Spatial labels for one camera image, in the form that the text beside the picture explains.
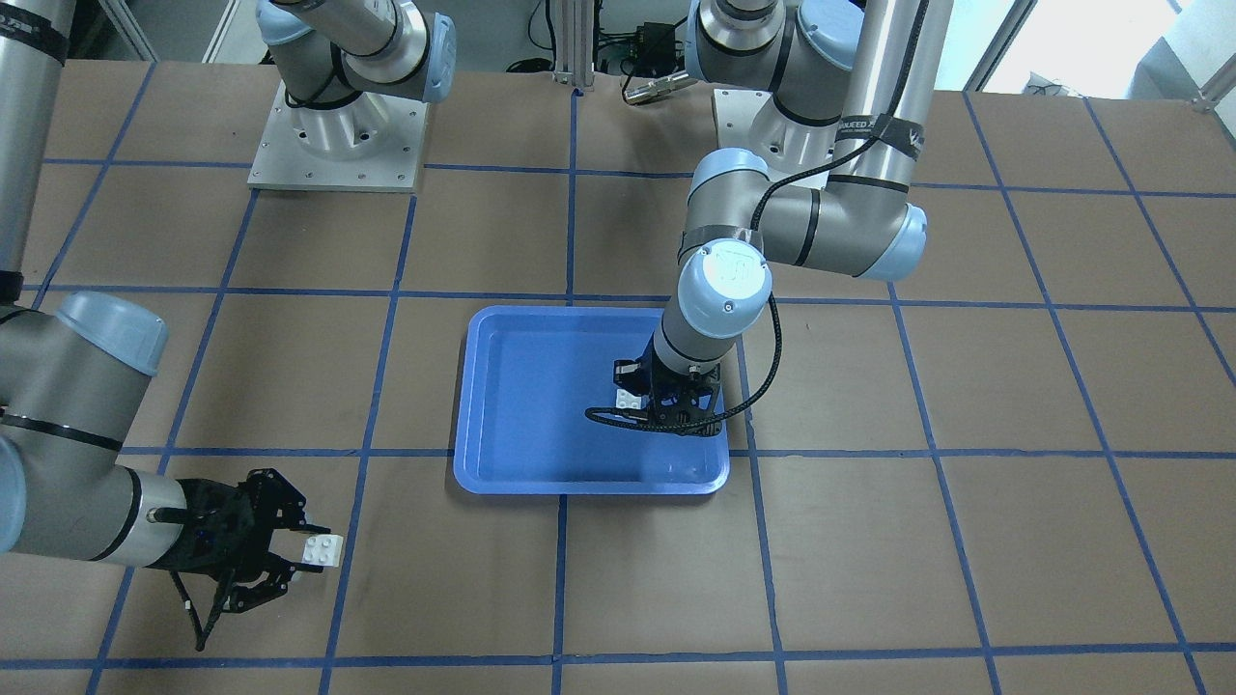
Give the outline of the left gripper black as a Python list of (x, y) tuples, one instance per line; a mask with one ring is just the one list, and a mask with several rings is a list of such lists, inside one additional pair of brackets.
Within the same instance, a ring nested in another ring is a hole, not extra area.
[(662, 365), (656, 352), (637, 360), (646, 399), (650, 432), (719, 432), (716, 407), (722, 399), (722, 369), (707, 373), (676, 373)]

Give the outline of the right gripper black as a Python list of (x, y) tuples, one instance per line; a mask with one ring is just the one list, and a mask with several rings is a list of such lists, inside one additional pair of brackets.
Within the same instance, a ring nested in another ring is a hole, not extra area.
[(234, 486), (180, 479), (185, 501), (150, 512), (154, 523), (180, 526), (152, 569), (204, 573), (218, 582), (213, 608), (242, 613), (283, 597), (297, 573), (321, 565), (290, 561), (269, 552), (274, 531), (331, 534), (308, 518), (304, 493), (274, 469), (253, 469)]

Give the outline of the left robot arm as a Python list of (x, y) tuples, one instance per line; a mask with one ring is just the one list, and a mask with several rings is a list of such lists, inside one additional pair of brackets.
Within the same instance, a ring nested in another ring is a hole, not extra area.
[(896, 281), (925, 251), (908, 202), (949, 1), (696, 1), (686, 70), (768, 93), (755, 142), (693, 169), (676, 289), (643, 355), (614, 366), (637, 399), (617, 424), (711, 437), (719, 364), (764, 310), (772, 265)]

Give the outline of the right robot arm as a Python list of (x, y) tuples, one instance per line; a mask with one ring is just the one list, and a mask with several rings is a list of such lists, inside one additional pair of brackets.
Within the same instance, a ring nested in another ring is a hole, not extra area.
[[(339, 565), (344, 538), (273, 469), (227, 485), (117, 463), (168, 343), (161, 317), (93, 291), (49, 314), (19, 305), (74, 7), (2, 4), (2, 550), (154, 568), (178, 590), (200, 573), (213, 613), (242, 613)], [(295, 75), (290, 105), (357, 111), (356, 137), (387, 136), (383, 96), (442, 101), (459, 62), (452, 19), (413, 1), (265, 1), (260, 31)]]

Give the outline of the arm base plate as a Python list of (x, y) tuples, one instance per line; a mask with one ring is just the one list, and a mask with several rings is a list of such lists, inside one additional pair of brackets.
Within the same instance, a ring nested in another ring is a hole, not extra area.
[(768, 92), (714, 90), (716, 143), (742, 147), (768, 162), (770, 181), (831, 162), (837, 125), (803, 125), (785, 116)]
[(363, 93), (335, 110), (290, 108), (278, 85), (247, 184), (284, 192), (413, 193), (429, 104)]

